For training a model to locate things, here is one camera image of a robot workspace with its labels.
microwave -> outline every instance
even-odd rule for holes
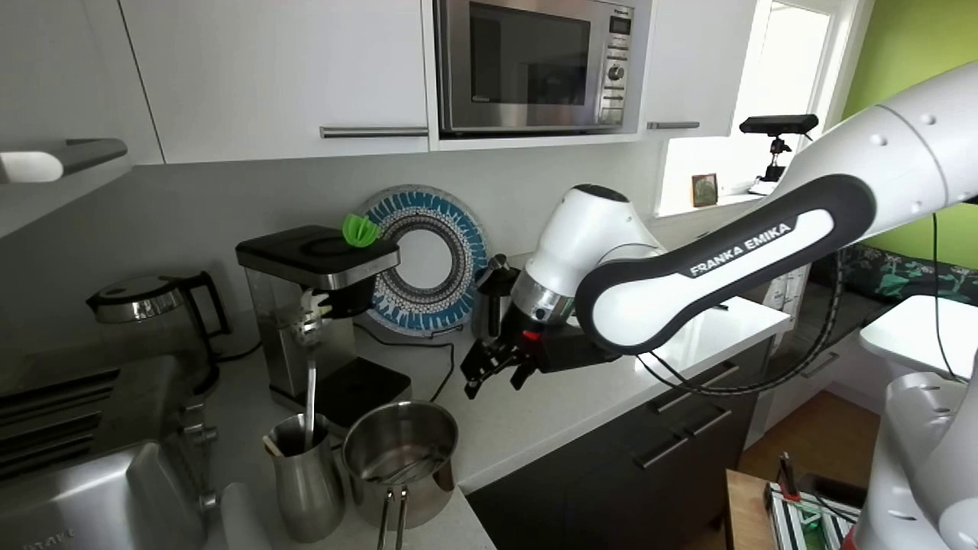
[[[623,123],[631,0],[436,0],[447,138],[581,136]]]

drip tray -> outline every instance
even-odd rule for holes
[[[341,436],[364,414],[410,396],[410,378],[405,372],[386,370],[364,359],[352,361],[350,368],[323,377],[319,381],[319,414],[328,415],[337,436]]]

green wall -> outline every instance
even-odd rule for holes
[[[978,57],[978,0],[878,0],[861,43],[846,113]],[[978,268],[978,209],[939,214],[942,264]],[[931,223],[912,223],[872,245],[931,257]]]

saucepan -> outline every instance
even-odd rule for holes
[[[405,530],[429,523],[450,503],[455,446],[459,425],[434,402],[386,402],[350,429],[341,460],[352,477],[352,500],[367,523],[378,527],[378,550],[393,503],[397,546],[405,546]]]

espresso machine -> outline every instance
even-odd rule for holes
[[[276,400],[302,411],[313,364],[319,370],[319,414],[338,435],[367,411],[406,396],[406,377],[354,352],[354,315],[369,309],[377,274],[397,266],[397,245],[378,237],[369,249],[352,249],[338,229],[301,226],[243,242],[236,254],[249,268]],[[328,297],[314,347],[296,335],[308,293]]]

